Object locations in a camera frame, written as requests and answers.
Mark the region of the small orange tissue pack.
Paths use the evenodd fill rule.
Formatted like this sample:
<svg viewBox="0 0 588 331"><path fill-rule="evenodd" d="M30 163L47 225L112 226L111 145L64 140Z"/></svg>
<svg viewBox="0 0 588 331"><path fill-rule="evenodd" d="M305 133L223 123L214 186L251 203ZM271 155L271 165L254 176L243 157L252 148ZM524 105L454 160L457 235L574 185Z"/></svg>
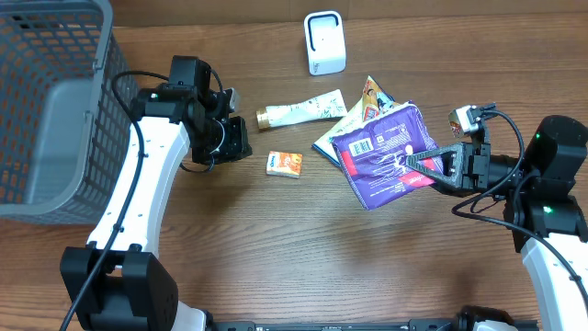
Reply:
<svg viewBox="0 0 588 331"><path fill-rule="evenodd" d="M266 162L266 173L270 176L299 178L302 169L302 154L270 151Z"/></svg>

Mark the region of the red purple pantyliner pack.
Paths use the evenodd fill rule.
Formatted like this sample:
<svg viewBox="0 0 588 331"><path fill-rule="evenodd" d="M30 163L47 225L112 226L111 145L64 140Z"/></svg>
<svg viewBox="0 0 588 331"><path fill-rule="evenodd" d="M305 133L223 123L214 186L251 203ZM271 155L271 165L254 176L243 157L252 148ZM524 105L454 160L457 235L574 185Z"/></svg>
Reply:
<svg viewBox="0 0 588 331"><path fill-rule="evenodd" d="M407 157L437 147L413 103L336 135L331 145L362 207L375 210L434 180L407 166Z"/></svg>

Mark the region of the colourful snack bag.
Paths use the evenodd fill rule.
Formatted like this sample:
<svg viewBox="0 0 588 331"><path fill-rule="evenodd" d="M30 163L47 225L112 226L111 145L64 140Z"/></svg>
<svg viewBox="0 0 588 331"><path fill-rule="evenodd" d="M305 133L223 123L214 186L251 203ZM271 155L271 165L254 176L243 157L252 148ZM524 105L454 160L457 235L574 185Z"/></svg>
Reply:
<svg viewBox="0 0 588 331"><path fill-rule="evenodd" d="M380 84L371 76L367 77L362 90L361 98L328 132L321 136L311 146L316 152L324 156L334 166L339 167L339 162L332 147L331 139L334 136L351 132L359 128L364 122L383 115L399 106L394 97L388 94Z"/></svg>

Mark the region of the white Pantene tube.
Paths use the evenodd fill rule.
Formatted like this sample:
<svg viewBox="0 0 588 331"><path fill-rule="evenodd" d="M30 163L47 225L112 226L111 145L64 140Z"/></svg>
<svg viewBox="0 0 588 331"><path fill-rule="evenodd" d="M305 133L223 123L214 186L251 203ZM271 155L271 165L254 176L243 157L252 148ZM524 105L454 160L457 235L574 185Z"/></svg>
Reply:
<svg viewBox="0 0 588 331"><path fill-rule="evenodd" d="M340 89L306 101L281 106L267 106L256 112L258 129L265 131L315 120L342 118L347 109Z"/></svg>

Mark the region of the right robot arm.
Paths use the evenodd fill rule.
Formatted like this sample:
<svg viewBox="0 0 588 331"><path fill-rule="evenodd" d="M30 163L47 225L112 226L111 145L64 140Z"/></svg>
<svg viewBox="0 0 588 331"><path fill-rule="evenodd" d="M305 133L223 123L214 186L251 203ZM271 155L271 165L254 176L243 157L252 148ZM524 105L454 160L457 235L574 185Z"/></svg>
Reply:
<svg viewBox="0 0 588 331"><path fill-rule="evenodd" d="M456 216L503 226L532 280L546 330L587 327L587 222L572 196L587 157L587 129L561 115L544 118L519 155L491 152L488 120L505 113L468 109L450 117L459 142L408 156L438 192L461 197Z"/></svg>

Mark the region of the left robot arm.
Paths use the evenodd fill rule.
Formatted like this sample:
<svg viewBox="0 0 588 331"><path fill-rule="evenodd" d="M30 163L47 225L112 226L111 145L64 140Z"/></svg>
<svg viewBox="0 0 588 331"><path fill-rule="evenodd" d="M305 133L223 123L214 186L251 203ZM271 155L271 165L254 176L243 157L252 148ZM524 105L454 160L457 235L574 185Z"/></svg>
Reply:
<svg viewBox="0 0 588 331"><path fill-rule="evenodd" d="M60 328L77 319L84 330L211 330L213 317L179 299L179 289L158 258L164 210L183 159L203 172L253 152L246 124L236 115L238 94L212 90L211 66L174 56L160 85L131 101L120 95L124 71L111 91L130 118L133 135L107 208L85 246L68 247L60 272L72 304Z"/></svg>

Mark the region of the white barcode scanner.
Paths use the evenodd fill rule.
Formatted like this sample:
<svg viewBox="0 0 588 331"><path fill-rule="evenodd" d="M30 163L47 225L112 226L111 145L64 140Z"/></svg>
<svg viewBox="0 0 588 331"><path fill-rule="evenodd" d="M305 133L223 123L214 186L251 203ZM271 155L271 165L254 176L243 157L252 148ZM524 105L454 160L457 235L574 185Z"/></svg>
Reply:
<svg viewBox="0 0 588 331"><path fill-rule="evenodd" d="M313 12L303 21L309 72L326 75L346 68L345 34L341 15L333 10Z"/></svg>

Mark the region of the grey plastic mesh basket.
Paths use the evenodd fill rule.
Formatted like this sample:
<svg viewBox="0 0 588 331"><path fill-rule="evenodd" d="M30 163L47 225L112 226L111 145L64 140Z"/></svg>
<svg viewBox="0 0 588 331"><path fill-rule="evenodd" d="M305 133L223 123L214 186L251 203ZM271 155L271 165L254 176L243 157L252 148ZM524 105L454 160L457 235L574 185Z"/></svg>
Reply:
<svg viewBox="0 0 588 331"><path fill-rule="evenodd" d="M1 5L1 215L94 224L130 140L122 109L138 91L107 1Z"/></svg>

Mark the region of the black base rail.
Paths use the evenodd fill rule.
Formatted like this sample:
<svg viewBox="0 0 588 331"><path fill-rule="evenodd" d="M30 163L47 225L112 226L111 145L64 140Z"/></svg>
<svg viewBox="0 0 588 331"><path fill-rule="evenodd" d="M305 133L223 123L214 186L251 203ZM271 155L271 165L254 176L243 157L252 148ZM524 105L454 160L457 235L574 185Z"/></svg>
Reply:
<svg viewBox="0 0 588 331"><path fill-rule="evenodd" d="M537 320L514 320L509 313L488 307L465 305L454 317L413 318L387 323L286 323L214 321L207 312L206 331L538 331Z"/></svg>

